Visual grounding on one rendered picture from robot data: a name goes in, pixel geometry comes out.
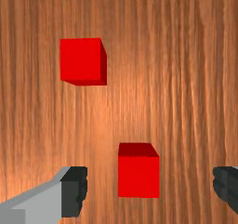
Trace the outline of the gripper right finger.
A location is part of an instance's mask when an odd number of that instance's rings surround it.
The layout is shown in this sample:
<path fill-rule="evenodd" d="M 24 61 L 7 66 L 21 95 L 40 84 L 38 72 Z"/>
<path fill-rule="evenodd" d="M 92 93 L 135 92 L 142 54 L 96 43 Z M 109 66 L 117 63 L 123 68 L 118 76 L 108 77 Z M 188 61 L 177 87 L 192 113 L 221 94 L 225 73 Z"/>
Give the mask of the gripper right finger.
<path fill-rule="evenodd" d="M 216 195 L 238 214 L 238 166 L 214 167 L 213 176 Z"/>

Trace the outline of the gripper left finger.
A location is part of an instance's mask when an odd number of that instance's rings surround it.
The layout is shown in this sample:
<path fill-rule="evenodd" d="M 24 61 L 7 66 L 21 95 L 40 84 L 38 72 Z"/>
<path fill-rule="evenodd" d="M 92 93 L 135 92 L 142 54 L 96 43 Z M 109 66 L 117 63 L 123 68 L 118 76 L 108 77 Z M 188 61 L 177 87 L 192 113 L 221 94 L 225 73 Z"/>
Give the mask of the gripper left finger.
<path fill-rule="evenodd" d="M 64 166 L 50 181 L 0 204 L 0 224 L 58 224 L 78 217 L 87 193 L 87 168 Z"/>

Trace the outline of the red cube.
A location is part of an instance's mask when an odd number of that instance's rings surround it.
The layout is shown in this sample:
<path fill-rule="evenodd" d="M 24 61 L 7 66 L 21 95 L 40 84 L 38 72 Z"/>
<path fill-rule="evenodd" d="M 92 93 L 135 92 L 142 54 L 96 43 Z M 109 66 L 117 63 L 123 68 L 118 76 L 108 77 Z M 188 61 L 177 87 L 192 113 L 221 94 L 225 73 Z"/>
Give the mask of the red cube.
<path fill-rule="evenodd" d="M 160 157 L 151 143 L 119 144 L 118 196 L 160 196 Z"/>
<path fill-rule="evenodd" d="M 107 85 L 107 54 L 100 38 L 61 39 L 60 80 L 76 86 Z"/>

